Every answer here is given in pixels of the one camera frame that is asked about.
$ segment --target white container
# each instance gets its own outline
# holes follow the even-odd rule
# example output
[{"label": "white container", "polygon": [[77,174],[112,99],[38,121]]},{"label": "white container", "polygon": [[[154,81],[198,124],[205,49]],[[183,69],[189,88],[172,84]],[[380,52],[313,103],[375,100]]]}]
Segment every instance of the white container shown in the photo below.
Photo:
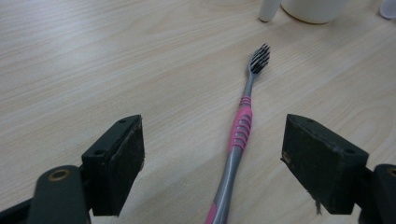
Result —
[{"label": "white container", "polygon": [[260,19],[270,21],[279,5],[292,17],[310,23],[326,23],[334,20],[349,0],[263,0]]}]

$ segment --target wooden table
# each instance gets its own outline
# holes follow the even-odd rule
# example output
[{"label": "wooden table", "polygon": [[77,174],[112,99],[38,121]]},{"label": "wooden table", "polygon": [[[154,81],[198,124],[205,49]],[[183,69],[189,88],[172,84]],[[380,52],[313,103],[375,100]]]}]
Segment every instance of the wooden table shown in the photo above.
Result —
[{"label": "wooden table", "polygon": [[357,223],[316,215],[280,161],[286,115],[315,119],[396,163],[396,23],[380,1],[351,0],[324,25],[261,1],[2,1],[0,210],[32,197],[50,168],[81,154],[115,121],[143,116],[146,160],[120,217],[93,223],[203,223],[216,193],[251,53],[254,125],[230,223]]}]

